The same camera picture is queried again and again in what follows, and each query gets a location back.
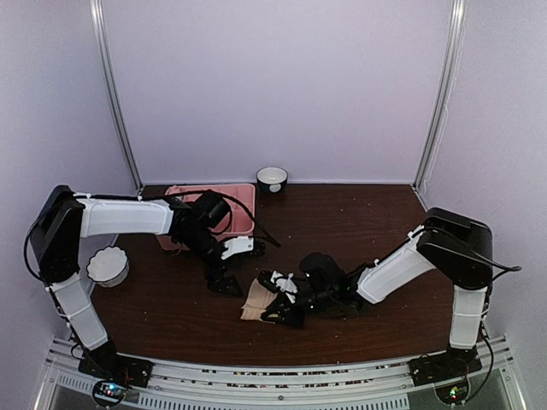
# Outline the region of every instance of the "white panel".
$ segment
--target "white panel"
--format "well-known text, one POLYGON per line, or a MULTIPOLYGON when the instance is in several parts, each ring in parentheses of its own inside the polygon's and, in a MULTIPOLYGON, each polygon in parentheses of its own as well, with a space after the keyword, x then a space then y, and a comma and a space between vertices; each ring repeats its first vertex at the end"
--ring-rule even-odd
MULTIPOLYGON (((132 189, 107 104, 89 1, 0 2, 0 397, 27 409, 53 335, 66 331, 22 260, 51 189, 132 189)), ((85 265, 110 238, 82 243, 85 265)))
POLYGON ((104 0, 145 182, 410 182, 449 0, 104 0))
POLYGON ((522 272, 496 282, 487 320, 506 333, 530 396, 544 408, 547 360, 547 2, 471 2, 456 88, 428 206, 487 223, 495 259, 522 272))

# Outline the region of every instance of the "wooden table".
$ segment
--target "wooden table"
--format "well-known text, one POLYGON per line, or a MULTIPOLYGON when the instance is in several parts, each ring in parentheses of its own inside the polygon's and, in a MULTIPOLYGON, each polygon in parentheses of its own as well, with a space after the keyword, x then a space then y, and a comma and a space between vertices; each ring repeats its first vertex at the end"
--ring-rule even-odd
MULTIPOLYGON (((147 193, 165 191, 148 187, 147 193)), ((289 185, 257 194, 256 217, 282 242, 233 271, 247 290, 262 269, 293 272, 308 253, 332 255, 345 270, 400 244, 424 211, 401 185, 289 185)), ((239 320, 243 299, 207 291, 203 265, 170 255, 151 235, 118 239, 129 256, 126 281, 97 287, 93 303, 118 349, 157 359, 295 366, 378 360, 444 349, 452 286, 429 272, 350 319, 307 318, 304 329, 239 320)))

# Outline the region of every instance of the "metal frame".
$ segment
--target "metal frame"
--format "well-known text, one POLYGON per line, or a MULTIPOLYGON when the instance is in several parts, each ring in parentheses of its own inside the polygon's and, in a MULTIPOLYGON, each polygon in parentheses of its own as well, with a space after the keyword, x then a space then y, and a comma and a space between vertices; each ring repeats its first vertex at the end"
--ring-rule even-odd
POLYGON ((126 124, 123 120, 123 114, 121 112, 120 98, 118 96, 118 91, 115 84, 112 62, 110 60, 106 26, 104 25, 102 0, 91 0, 91 21, 93 22, 93 29, 95 31, 95 37, 97 38, 97 45, 101 55, 104 79, 106 81, 107 92, 109 95, 109 106, 114 119, 116 133, 120 139, 121 149, 123 151, 124 158, 126 159, 126 164, 129 167, 129 172, 131 173, 131 178, 135 184, 135 188, 140 190, 143 187, 143 181, 138 174, 137 163, 131 149, 131 144, 129 143, 126 124))
POLYGON ((430 169, 432 160, 434 159, 434 150, 437 146, 437 141, 440 137, 443 128, 444 112, 450 94, 450 89, 454 84, 456 77, 456 66, 458 54, 462 42, 463 21, 467 10, 467 0, 453 0, 452 18, 450 20, 450 29, 448 34, 448 42, 446 44, 446 53, 444 55, 443 72, 438 88, 437 100, 433 117, 427 132, 426 145, 421 157, 418 173, 416 174, 414 188, 418 193, 422 191, 423 185, 426 182, 427 172, 430 169))
MULTIPOLYGON (((48 409, 56 386, 84 394, 91 392, 95 379, 78 372, 79 360, 70 354, 72 345, 59 338, 53 341, 33 409, 48 409)), ((525 410, 513 355, 505 338, 493 339, 491 345, 494 368, 504 375, 511 408, 525 410)), ((486 373, 490 365, 490 352, 484 343, 478 344, 478 351, 483 369, 474 375, 486 373)), ((80 356, 81 350, 77 348, 74 353, 80 356)), ((407 364, 411 359, 294 367, 213 366, 151 359, 154 368, 149 387, 133 388, 126 404, 148 410, 345 410, 381 408, 376 403, 383 402, 397 404, 385 408, 404 410, 408 409, 408 394, 432 388, 432 385, 414 387, 407 364)))

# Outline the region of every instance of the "beige cloth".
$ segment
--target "beige cloth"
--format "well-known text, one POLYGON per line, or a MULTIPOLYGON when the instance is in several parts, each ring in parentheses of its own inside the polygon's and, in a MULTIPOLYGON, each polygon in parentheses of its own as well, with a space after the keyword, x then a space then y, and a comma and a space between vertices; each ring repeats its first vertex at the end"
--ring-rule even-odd
POLYGON ((270 292, 255 279, 250 284, 247 301, 241 307, 241 320, 260 320, 260 315, 264 313, 268 305, 275 299, 275 294, 270 292))

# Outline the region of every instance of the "black and white bowl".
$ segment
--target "black and white bowl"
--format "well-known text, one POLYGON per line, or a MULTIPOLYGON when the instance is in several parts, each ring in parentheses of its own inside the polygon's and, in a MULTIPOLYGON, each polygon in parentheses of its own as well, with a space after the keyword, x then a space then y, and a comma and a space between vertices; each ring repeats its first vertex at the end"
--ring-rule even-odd
POLYGON ((281 192, 285 188, 287 178, 287 171, 278 167, 266 167, 256 173, 258 188, 272 194, 281 192))

